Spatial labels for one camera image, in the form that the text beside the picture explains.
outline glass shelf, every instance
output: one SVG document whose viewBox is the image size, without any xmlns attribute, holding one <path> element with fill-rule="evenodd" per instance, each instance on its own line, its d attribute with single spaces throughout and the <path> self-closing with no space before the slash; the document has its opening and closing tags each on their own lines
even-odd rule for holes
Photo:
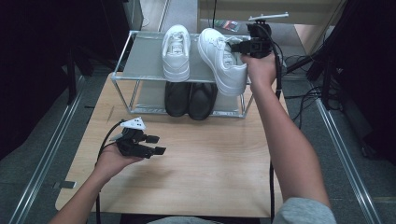
<svg viewBox="0 0 396 224">
<path fill-rule="evenodd" d="M 165 33 L 130 31 L 124 50 L 117 67 L 111 76 L 126 110 L 130 114 L 166 114 L 164 92 L 166 79 L 163 75 L 163 37 Z M 190 34 L 190 78 L 186 82 L 215 83 L 212 70 L 201 59 L 197 42 L 199 34 Z M 127 58 L 123 72 L 117 72 L 123 59 Z M 130 103 L 127 95 L 120 90 L 119 83 L 123 80 L 134 80 L 134 90 Z M 253 96 L 245 105 L 244 94 L 235 97 L 218 93 L 211 116 L 245 118 Z"/>
</svg>

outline person's left arm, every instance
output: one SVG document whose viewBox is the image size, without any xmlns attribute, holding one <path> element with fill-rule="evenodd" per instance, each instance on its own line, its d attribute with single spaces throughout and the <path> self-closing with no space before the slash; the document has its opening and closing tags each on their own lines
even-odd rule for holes
<svg viewBox="0 0 396 224">
<path fill-rule="evenodd" d="M 125 166 L 142 160 L 137 157 L 123 157 L 117 146 L 107 146 L 91 175 L 50 223 L 86 223 L 102 187 Z"/>
</svg>

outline black shoe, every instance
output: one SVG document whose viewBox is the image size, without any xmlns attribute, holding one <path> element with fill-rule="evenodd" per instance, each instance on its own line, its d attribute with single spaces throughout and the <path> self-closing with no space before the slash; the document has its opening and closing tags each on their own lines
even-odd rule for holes
<svg viewBox="0 0 396 224">
<path fill-rule="evenodd" d="M 193 83 L 189 105 L 189 116 L 192 119 L 206 119 L 212 114 L 218 96 L 218 87 L 214 83 Z"/>
<path fill-rule="evenodd" d="M 169 82 L 165 84 L 165 110 L 172 117 L 185 115 L 189 110 L 191 83 Z"/>
</svg>

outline forearm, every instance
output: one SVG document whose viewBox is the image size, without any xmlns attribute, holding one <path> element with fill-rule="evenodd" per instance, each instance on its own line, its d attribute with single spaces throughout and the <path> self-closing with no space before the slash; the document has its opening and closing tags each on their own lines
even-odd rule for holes
<svg viewBox="0 0 396 224">
<path fill-rule="evenodd" d="M 318 157 L 271 88 L 251 87 L 284 200 L 303 197 L 329 205 Z"/>
<path fill-rule="evenodd" d="M 96 197 L 105 183 L 106 180 L 101 176 L 92 173 L 50 223 L 86 223 Z"/>
</svg>

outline white shoe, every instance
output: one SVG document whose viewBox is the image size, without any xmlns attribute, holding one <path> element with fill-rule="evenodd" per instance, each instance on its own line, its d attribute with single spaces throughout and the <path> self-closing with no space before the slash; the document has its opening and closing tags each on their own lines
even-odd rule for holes
<svg viewBox="0 0 396 224">
<path fill-rule="evenodd" d="M 190 36 L 182 25 L 172 26 L 163 38 L 163 74 L 170 82 L 190 77 Z"/>
<path fill-rule="evenodd" d="M 247 85 L 248 67 L 228 45 L 240 41 L 236 37 L 226 38 L 212 28 L 204 29 L 198 39 L 199 54 L 212 69 L 219 92 L 226 96 L 244 93 Z"/>
</svg>

